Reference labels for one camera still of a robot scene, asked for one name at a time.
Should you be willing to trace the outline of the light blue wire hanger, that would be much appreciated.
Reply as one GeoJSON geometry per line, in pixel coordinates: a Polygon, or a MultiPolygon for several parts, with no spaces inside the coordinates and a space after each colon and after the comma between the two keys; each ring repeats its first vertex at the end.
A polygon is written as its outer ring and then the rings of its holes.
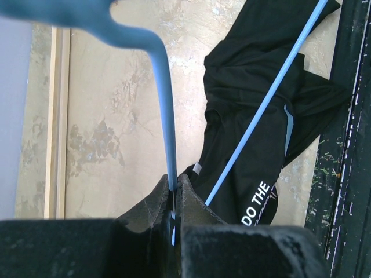
{"type": "Polygon", "coordinates": [[[111,1],[1,1],[1,15],[35,20],[60,27],[81,28],[103,42],[123,49],[140,49],[150,57],[157,85],[168,184],[176,193],[176,139],[173,94],[168,55],[154,32],[115,23],[110,15],[111,1]]]}

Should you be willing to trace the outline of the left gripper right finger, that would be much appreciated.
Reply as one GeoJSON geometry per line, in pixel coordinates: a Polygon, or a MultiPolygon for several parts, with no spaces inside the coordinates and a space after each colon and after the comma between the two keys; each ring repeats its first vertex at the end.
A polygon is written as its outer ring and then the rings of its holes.
{"type": "Polygon", "coordinates": [[[182,277],[330,277],[314,235],[299,226],[229,225],[178,177],[182,277]]]}

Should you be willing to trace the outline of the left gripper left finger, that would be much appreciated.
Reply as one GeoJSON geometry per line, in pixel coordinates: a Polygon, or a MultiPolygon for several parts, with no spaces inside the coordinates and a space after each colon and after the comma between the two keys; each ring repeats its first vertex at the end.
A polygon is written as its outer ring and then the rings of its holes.
{"type": "Polygon", "coordinates": [[[2,277],[170,277],[168,179],[118,218],[1,222],[2,277]]]}

